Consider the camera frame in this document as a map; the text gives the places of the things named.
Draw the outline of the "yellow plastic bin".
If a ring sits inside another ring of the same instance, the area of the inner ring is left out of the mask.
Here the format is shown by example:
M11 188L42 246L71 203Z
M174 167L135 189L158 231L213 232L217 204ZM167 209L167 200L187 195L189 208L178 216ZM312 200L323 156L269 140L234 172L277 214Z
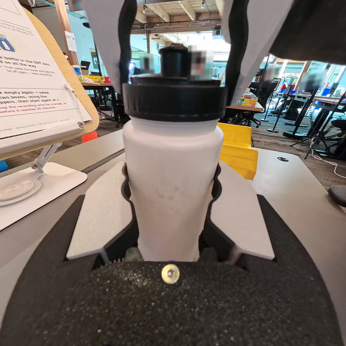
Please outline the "yellow plastic bin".
M251 127L218 123L224 134L219 160L225 162L244 179L253 180L257 173L258 150L252 144Z

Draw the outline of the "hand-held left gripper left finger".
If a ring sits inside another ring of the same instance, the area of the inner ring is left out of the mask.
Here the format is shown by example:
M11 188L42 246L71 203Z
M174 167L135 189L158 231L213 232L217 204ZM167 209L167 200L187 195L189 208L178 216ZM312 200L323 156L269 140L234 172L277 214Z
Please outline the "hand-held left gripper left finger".
M119 162L85 193L67 259L98 255L105 264L123 259L139 236L130 197L127 166Z

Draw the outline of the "instruction sheet on stand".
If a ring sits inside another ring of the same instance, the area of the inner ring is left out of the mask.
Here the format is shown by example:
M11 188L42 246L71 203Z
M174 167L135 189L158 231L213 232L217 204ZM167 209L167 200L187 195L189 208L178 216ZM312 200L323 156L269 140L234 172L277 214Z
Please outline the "instruction sheet on stand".
M1 138L1 161L42 148L28 168L1 177L1 231L87 180L83 172L48 161L62 142L93 132L99 124L95 107L53 36L35 16L26 9L24 12L65 77L66 88L71 89L92 120Z

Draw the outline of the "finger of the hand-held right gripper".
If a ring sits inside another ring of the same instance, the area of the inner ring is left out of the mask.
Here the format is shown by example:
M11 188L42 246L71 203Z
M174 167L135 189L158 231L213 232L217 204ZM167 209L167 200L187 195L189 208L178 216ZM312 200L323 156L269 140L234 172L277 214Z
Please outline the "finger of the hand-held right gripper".
M98 52L117 93L128 83L130 36L137 14L136 0L83 0Z
M293 0L226 0L224 40L230 44L226 65L227 106L234 106L253 80L282 28Z

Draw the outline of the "black bottle lid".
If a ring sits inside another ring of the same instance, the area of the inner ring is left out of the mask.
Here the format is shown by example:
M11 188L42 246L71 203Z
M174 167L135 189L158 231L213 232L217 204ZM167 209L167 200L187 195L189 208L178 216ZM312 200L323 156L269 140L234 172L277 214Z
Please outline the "black bottle lid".
M170 123L221 119L227 87L219 80L191 75L192 63L200 67L205 53L175 43L160 49L161 73L136 75L122 85L125 113L131 118Z

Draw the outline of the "white plastic bottle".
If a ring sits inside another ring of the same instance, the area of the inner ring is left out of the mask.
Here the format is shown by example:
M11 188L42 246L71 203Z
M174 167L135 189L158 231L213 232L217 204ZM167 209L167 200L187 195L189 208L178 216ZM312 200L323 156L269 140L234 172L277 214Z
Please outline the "white plastic bottle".
M131 117L124 125L138 248L145 261L196 259L224 138L218 121Z

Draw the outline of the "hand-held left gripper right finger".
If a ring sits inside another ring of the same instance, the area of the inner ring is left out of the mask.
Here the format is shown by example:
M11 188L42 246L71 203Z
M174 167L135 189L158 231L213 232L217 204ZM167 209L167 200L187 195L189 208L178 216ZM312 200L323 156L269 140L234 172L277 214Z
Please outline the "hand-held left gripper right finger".
M235 264L242 255L273 260L273 246L250 181L219 161L201 233L217 258Z

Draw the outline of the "person's right forearm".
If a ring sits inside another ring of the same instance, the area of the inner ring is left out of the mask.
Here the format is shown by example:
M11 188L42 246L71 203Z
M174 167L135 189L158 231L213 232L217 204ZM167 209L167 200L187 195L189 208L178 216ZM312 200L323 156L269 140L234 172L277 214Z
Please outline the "person's right forearm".
M282 59L346 64L346 1L294 1L269 52Z

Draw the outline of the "black tripod stand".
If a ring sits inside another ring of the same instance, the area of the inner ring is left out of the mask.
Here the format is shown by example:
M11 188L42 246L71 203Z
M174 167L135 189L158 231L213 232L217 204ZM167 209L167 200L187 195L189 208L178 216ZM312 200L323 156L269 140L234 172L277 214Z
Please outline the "black tripod stand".
M316 102L320 102L317 105L318 108L321 108L321 112L315 119L313 125L311 126L308 134L304 136L304 139L297 142L296 144L300 144L303 142L310 142L309 151L307 152L304 159L307 159L309 154L313 154L314 145L322 142L325 146L325 150L316 150L317 154L321 155L322 158L333 158L341 161L345 161L345 136L340 138L338 142L335 142L333 145L327 146L326 141L330 139L334 139L334 136L326 136L328 131L332 127L336 127L336 125L332 124L332 118L335 112L337 113L345 113L345 93L342 94L340 98L332 98L332 97L318 97L314 99L313 106Z

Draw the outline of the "printed instruction sheet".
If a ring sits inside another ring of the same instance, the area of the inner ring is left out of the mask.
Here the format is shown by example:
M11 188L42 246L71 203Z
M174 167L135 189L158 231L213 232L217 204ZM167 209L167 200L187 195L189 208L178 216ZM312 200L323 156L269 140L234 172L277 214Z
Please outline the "printed instruction sheet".
M1 138L92 120L18 1L0 1L0 65Z

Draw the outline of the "wooden ceiling post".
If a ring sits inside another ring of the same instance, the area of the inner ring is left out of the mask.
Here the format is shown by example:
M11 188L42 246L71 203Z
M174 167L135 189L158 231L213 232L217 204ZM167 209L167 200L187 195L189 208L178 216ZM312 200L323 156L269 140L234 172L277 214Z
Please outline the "wooden ceiling post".
M64 40L64 44L66 47L66 53L68 55L69 63L70 63L70 65L79 65L78 59L77 59L77 53L75 51L71 51L68 48L68 44L67 44L67 38L66 38L65 32L71 33L71 26L70 26L69 19L68 19L65 1L64 0L54 0L54 5L56 8L57 17L58 17L58 20L59 20L59 23L60 23L60 26L62 29L63 40Z

